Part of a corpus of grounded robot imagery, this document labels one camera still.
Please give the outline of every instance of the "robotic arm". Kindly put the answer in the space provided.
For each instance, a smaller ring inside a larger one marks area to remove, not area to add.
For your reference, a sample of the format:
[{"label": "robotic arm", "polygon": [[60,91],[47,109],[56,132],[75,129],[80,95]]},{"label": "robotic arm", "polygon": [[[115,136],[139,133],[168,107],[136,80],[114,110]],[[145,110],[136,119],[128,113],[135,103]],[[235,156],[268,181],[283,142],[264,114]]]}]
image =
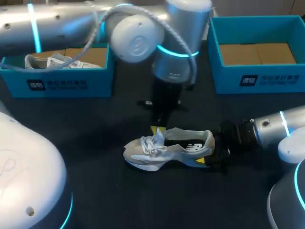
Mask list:
[{"label": "robotic arm", "polygon": [[[101,24],[95,42],[110,42],[114,53],[126,62],[143,61],[156,50],[152,99],[145,107],[152,109],[152,125],[166,127],[171,112],[178,107],[182,89],[195,83],[196,67],[194,61],[192,67],[189,57],[199,53],[212,3],[210,0],[167,0],[164,5],[146,6],[140,11],[127,7],[130,5],[120,0],[96,0],[2,7],[0,56],[84,45],[97,21],[113,8],[121,7],[122,10]],[[187,47],[177,42],[170,30]]]}]

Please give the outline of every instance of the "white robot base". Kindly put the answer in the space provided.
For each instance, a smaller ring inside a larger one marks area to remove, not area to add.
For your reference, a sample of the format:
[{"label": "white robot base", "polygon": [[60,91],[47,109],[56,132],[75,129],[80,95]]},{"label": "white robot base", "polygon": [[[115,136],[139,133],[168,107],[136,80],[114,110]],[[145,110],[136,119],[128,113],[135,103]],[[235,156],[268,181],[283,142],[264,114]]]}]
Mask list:
[{"label": "white robot base", "polygon": [[57,148],[0,112],[0,228],[68,229],[72,205]]},{"label": "white robot base", "polygon": [[299,163],[271,189],[267,214],[273,229],[305,228],[305,161]]}]

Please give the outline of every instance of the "brown cardboard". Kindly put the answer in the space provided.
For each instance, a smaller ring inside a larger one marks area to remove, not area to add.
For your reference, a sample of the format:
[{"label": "brown cardboard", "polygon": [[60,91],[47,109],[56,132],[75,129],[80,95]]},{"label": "brown cardboard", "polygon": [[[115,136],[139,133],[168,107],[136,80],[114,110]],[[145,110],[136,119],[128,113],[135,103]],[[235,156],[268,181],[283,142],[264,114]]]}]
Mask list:
[{"label": "brown cardboard", "polygon": [[243,64],[240,44],[221,44],[219,48],[225,65]]},{"label": "brown cardboard", "polygon": [[[41,52],[41,53],[33,53],[32,55],[35,57],[50,57],[53,55],[55,51],[49,51],[49,52]],[[57,52],[59,52],[61,55],[65,55],[66,50],[58,50]]]},{"label": "brown cardboard", "polygon": [[254,44],[223,44],[220,50],[225,65],[262,64]]},{"label": "brown cardboard", "polygon": [[241,45],[241,49],[244,65],[262,64],[255,44],[243,44]]},{"label": "brown cardboard", "polygon": [[[82,50],[83,48],[66,49],[65,55],[73,58]],[[86,63],[96,64],[104,68],[106,65],[106,56],[107,48],[90,48],[79,60]]]},{"label": "brown cardboard", "polygon": [[296,63],[287,43],[256,44],[262,64]]}]

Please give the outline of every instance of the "shoelace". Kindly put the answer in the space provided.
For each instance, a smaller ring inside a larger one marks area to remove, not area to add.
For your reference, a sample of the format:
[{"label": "shoelace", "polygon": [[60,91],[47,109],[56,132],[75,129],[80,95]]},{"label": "shoelace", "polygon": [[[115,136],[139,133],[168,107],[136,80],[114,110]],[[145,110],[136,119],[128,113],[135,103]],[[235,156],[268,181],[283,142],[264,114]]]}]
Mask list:
[{"label": "shoelace", "polygon": [[166,149],[163,149],[164,146],[156,146],[156,135],[148,136],[148,137],[141,137],[141,145],[142,150],[145,154],[156,154],[157,152],[165,152]]}]

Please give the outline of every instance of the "sneaker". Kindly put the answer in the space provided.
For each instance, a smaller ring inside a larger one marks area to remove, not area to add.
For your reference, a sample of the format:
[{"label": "sneaker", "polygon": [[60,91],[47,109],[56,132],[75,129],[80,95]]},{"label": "sneaker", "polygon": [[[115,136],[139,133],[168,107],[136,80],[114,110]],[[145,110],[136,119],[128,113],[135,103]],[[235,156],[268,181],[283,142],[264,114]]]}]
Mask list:
[{"label": "sneaker", "polygon": [[211,155],[215,140],[211,131],[190,131],[173,128],[154,136],[141,137],[125,146],[125,160],[142,170],[157,171],[166,162],[176,160],[187,166],[206,167],[195,160]]},{"label": "sneaker", "polygon": [[[54,52],[51,57],[34,57],[33,55],[26,55],[24,58],[24,66],[25,68],[48,68],[50,66],[55,66],[72,58],[69,56],[63,56],[58,52]],[[72,64],[68,65],[64,68],[101,68],[98,65],[85,63],[81,61],[75,61]]]}]

